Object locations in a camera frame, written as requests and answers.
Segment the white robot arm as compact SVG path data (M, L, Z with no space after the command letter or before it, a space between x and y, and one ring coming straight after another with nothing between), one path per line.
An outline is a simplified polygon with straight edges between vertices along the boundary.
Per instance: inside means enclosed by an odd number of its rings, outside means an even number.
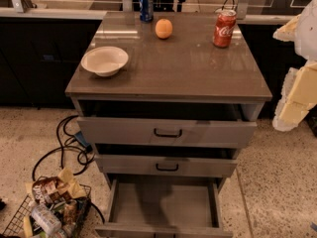
M273 37L294 42L295 53L306 59L300 69L289 69L274 111L273 128L286 132L297 127L317 105L317 0L277 29Z

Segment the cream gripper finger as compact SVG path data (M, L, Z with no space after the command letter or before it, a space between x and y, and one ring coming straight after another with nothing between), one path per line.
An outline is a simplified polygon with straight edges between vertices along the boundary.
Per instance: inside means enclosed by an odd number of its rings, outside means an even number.
M299 17L300 15L294 16L290 21L278 28L273 33L273 37L279 41L293 42L295 39L295 30L297 28Z
M291 67L274 111L273 128L281 132L296 128L316 105L317 62L308 61L301 69Z

